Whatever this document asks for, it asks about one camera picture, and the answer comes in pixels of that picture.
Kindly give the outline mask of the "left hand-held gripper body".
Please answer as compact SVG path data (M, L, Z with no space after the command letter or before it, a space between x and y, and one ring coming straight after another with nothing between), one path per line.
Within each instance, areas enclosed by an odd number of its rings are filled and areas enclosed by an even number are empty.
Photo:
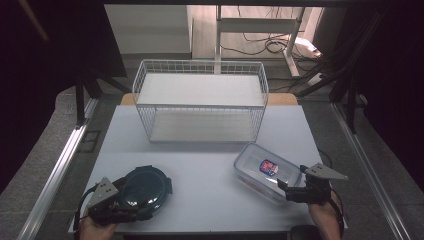
M136 220L138 209L118 201L124 186L117 189L107 177L103 177L96 185L94 193L87 203L88 216L95 223L127 223Z

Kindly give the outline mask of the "person's right hand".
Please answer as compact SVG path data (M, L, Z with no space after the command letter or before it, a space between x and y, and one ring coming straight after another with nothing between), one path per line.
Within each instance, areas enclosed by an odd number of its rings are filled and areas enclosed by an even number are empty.
M330 203L309 204L308 211L315 226L320 231L339 230L337 213Z

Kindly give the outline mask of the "white wire two-tier rack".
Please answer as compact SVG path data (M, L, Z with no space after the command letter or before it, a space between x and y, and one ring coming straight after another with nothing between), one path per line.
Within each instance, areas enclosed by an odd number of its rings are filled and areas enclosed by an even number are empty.
M260 62L144 60L132 94L152 142L254 142L269 88Z

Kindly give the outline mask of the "wooden board under table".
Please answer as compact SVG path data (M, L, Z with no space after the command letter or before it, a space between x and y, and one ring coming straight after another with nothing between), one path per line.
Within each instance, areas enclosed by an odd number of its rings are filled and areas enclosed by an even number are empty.
M270 93L268 97L268 104L270 106L293 106L297 105L298 101L296 96L291 93ZM121 105L134 105L131 93L127 93L122 97Z

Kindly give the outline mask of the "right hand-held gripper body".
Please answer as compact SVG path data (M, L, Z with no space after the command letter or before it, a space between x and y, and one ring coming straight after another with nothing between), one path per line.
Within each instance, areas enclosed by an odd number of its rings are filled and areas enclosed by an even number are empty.
M324 204L331 199L330 181L347 180L348 177L333 170L322 163L308 167L305 175L304 187L288 187L285 191L286 199L296 203Z

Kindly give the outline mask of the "dark curtain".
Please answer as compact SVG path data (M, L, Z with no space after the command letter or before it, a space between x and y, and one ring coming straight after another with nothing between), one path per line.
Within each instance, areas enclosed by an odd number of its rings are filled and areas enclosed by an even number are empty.
M0 193L78 80L124 77L106 0L0 0Z
M354 70L365 116L424 189L424 0L393 0Z

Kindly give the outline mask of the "white metal frame stand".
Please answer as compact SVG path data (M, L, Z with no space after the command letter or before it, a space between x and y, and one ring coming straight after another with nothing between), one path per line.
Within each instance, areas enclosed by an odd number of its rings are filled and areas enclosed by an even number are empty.
M221 34L222 33L279 33L288 34L288 44L283 50L291 76L300 76L293 58L293 48L298 36L306 8L301 7L296 18L269 19L269 18L223 18L222 6L216 6L216 43L214 60L221 60Z

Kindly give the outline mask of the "round dark lidded food container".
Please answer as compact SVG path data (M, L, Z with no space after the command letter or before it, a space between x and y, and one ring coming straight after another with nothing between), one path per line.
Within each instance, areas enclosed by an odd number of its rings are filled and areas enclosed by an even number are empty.
M126 176L118 201L139 210L151 210L153 215L172 194L172 180L152 165L137 167Z

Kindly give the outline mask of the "black metal stand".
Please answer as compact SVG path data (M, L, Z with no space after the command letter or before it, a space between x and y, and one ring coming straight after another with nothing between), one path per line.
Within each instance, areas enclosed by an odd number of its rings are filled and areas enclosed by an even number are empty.
M86 121L84 92L87 92L91 99L99 99L103 94L98 80L106 82L110 86L114 87L115 89L118 89L123 93L130 92L129 87L124 86L117 80L113 79L111 76L108 76L99 70L84 70L83 68L80 68L77 72L77 79L75 84L77 129L81 128L84 125L84 122Z
M348 129L355 134L355 109L356 109L356 94L357 94L357 82L353 77L354 68L357 66L358 61L369 43L371 37L377 30L379 24L384 18L385 11L376 11L371 17L370 21L366 24L364 29L362 30L362 34L358 43L356 44L354 50L350 54L348 60L345 65L341 67L336 72L328 75L320 82L314 84L311 87L306 88L298 93L296 93L297 97L305 97L324 86L336 82L335 86L331 90L329 94L329 99L331 102L339 102L340 99L347 94L347 113L345 117L345 123L348 126Z

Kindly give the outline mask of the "white cabinet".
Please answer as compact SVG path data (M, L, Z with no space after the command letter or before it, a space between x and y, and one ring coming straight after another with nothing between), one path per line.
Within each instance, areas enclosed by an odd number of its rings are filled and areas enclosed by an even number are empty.
M104 5L121 54L189 54L192 11L186 5Z

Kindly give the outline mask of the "white power strip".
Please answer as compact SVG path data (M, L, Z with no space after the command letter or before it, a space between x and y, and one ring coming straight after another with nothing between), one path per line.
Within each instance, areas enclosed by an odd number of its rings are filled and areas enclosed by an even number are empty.
M308 80L307 85L308 86L313 86L313 85L319 83L325 77L326 77L326 75L324 73L317 73L311 79Z

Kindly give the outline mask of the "person's left hand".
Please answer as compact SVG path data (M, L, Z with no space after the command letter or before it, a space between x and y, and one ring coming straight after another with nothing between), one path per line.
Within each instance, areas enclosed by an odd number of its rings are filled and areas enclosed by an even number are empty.
M89 216L80 221L80 240L112 240L117 224L101 226L96 224Z

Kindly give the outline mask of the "clear rectangular lidded food container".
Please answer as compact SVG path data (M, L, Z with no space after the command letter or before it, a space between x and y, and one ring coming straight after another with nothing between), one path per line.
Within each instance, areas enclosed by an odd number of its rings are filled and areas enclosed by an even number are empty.
M297 187L302 178L298 166L256 143L243 148L233 167L243 183L276 203L286 201L285 192L278 187L279 180Z

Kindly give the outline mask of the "aluminium rail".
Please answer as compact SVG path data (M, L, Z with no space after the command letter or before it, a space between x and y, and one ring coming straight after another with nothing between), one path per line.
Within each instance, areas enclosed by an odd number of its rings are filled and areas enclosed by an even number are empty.
M360 165L365 178L376 198L376 201L383 212L386 221L396 238L396 240L411 240L410 234L408 233L404 221L402 220L399 212L389 197L385 188L383 187L377 173L375 172L368 155L366 154L362 144L360 143L357 135L349 128L346 123L346 114L343 111L343 107L338 103L331 103L331 107L336 114L336 118L344 132L347 141L352 148L354 155Z
M82 125L75 127L72 131L16 240L34 240L38 234L54 197L61 186L67 169L72 162L77 147L86 132L87 125L92 118L97 104L97 99L90 98L88 100L83 110L84 119Z

